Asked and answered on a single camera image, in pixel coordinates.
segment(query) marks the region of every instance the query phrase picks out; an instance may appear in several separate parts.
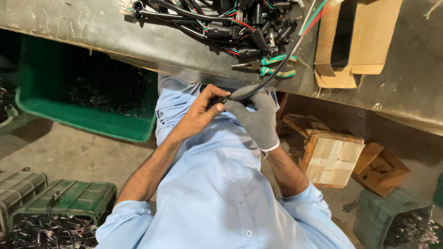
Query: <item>cardboard box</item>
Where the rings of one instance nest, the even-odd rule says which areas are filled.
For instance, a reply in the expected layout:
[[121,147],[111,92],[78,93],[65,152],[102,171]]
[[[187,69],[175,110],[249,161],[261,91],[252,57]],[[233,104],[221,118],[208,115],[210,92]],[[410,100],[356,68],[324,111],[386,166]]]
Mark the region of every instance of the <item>cardboard box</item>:
[[364,140],[332,132],[314,116],[286,114],[283,122],[307,141],[299,166],[308,179],[319,187],[346,186],[365,146]]
[[315,54],[315,77],[320,87],[356,88],[354,74],[380,74],[402,0],[356,0],[354,30],[348,65],[331,66],[331,51],[337,28],[340,4],[322,16]]
[[351,176],[360,185],[385,197],[410,172],[392,151],[371,142],[361,152]]

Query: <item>green pliers handle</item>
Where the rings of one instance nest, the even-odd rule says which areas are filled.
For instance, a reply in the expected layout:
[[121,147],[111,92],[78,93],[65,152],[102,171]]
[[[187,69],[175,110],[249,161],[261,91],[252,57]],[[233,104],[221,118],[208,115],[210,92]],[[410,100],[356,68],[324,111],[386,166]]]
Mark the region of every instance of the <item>green pliers handle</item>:
[[[282,61],[286,56],[287,56],[287,54],[281,54],[281,55],[278,55],[278,56],[276,56],[276,57],[272,57],[272,58],[270,58],[270,59],[266,59],[266,57],[263,57],[263,58],[260,60],[260,62],[261,62],[261,64],[262,64],[263,66],[264,66],[264,65],[269,65],[269,64],[273,64],[273,63],[276,63],[276,62]],[[290,60],[290,61],[293,61],[293,62],[296,62],[296,61],[297,61],[297,57],[291,55],[291,57],[289,58],[289,60]]]
[[[263,76],[265,74],[272,74],[273,72],[274,72],[273,68],[262,66],[261,69],[260,69],[260,76]],[[290,70],[290,71],[287,71],[287,72],[278,72],[277,73],[277,77],[280,77],[280,78],[287,78],[287,77],[291,77],[291,76],[294,76],[294,75],[295,75],[295,70]]]

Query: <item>fingernail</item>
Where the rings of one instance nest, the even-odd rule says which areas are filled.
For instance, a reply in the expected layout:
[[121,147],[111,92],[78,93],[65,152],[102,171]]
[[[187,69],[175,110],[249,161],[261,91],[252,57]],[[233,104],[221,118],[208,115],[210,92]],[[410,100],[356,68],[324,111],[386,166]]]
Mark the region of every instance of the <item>fingernail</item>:
[[221,104],[218,104],[215,108],[216,108],[217,111],[219,111],[219,112],[223,111],[223,105],[221,105]]

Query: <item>right hand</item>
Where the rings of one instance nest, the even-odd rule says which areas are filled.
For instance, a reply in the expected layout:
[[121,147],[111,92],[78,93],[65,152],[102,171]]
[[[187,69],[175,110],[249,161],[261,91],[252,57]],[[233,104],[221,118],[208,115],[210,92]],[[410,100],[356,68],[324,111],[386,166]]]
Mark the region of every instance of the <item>right hand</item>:
[[207,85],[189,107],[189,110],[180,122],[174,127],[174,129],[172,129],[172,137],[184,141],[187,138],[202,132],[209,123],[225,109],[223,104],[218,103],[212,106],[209,110],[206,110],[210,99],[213,97],[227,96],[229,94],[230,92],[222,90],[214,85]]
[[[241,96],[254,87],[254,85],[242,87],[236,90],[231,98]],[[236,101],[225,103],[225,110],[234,114],[262,151],[271,151],[280,144],[276,132],[275,102],[263,89],[253,95],[250,100],[255,106],[255,112],[248,111],[242,103]]]

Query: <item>metal workbench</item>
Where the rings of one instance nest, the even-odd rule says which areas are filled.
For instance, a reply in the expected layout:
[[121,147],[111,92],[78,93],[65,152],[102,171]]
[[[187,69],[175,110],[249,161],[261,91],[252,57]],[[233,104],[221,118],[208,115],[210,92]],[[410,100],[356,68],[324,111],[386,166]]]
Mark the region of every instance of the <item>metal workbench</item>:
[[[371,109],[442,135],[443,7],[427,20],[423,14],[436,2],[430,1],[403,1],[383,72],[364,75],[357,89],[321,89],[313,67],[301,63],[294,77],[275,80],[269,88]],[[125,17],[119,9],[117,0],[2,0],[0,28],[104,51],[190,82],[238,88],[262,81],[256,72],[231,70],[238,60],[214,46],[174,26]],[[316,38],[317,27],[297,54],[308,65],[314,61]]]

